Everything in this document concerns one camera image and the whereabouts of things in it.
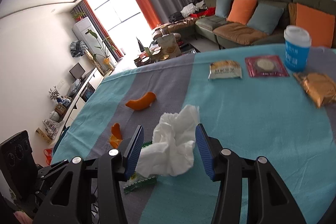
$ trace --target computer screen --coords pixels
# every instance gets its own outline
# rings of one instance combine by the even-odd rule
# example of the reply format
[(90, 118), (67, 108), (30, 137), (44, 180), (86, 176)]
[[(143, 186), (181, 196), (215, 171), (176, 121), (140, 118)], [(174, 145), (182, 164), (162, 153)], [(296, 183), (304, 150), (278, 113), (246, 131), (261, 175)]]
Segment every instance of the computer screen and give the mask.
[(69, 70), (69, 72), (75, 79), (80, 79), (85, 73), (85, 70), (80, 65), (80, 63), (77, 63), (71, 70)]

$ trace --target green sofa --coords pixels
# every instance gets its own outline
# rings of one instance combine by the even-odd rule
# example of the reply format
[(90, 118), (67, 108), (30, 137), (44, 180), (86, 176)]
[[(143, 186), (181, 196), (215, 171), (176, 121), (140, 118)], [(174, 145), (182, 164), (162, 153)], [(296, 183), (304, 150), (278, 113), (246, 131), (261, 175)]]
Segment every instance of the green sofa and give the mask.
[[(285, 42), (283, 31), (290, 24), (288, 4), (291, 2), (301, 3), (311, 8), (326, 12), (328, 14), (336, 15), (336, 1), (334, 0), (258, 0), (258, 3), (264, 3), (268, 5), (282, 7), (284, 8), (284, 12), (273, 34), (265, 38), (255, 40), (248, 46)], [(215, 7), (216, 0), (205, 0), (205, 4), (207, 5), (207, 7)], [(229, 35), (218, 34), (219, 32), (215, 31), (216, 29), (219, 30), (218, 29), (219, 27), (230, 24), (230, 23), (231, 22), (226, 21), (225, 18), (221, 18), (221, 17), (217, 17), (216, 15), (213, 15), (210, 17), (204, 17), (204, 18), (197, 20), (196, 25), (195, 25), (195, 30), (198, 34), (218, 44), (220, 48), (221, 47), (232, 48), (232, 47), (246, 46), (246, 45), (237, 43), (236, 41), (232, 41), (232, 40), (225, 38), (225, 37), (228, 37)], [(336, 35), (334, 35), (334, 42), (333, 42), (332, 47), (336, 47)]]

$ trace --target orange pillow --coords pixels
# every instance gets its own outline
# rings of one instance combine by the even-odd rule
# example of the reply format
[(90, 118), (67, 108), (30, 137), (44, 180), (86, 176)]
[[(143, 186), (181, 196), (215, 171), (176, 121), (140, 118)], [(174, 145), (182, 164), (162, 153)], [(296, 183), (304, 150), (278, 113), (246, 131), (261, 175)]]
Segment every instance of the orange pillow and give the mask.
[(296, 6), (296, 26), (309, 32), (313, 47), (331, 47), (335, 28), (334, 15), (298, 3)]
[(246, 25), (254, 13), (257, 0), (234, 0), (227, 21)]

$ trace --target blue paper cup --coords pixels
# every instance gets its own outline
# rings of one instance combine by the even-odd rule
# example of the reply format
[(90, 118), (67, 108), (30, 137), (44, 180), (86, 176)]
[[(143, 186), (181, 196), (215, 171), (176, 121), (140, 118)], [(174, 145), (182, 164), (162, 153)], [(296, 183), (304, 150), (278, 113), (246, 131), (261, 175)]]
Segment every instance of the blue paper cup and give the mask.
[(286, 41), (286, 67), (295, 72), (303, 71), (311, 46), (309, 33), (305, 29), (290, 25), (287, 26), (283, 36)]

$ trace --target flower pot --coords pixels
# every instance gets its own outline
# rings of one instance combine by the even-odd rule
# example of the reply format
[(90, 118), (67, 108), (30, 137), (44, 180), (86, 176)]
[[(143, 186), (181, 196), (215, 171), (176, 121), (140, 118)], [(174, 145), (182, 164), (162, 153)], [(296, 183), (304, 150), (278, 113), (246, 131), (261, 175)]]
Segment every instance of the flower pot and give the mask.
[(104, 63), (105, 65), (107, 65), (111, 71), (114, 71), (114, 67), (112, 66), (112, 64), (111, 64), (111, 62), (110, 62), (110, 60), (109, 60), (108, 58), (105, 58), (105, 59), (103, 60), (103, 63)]

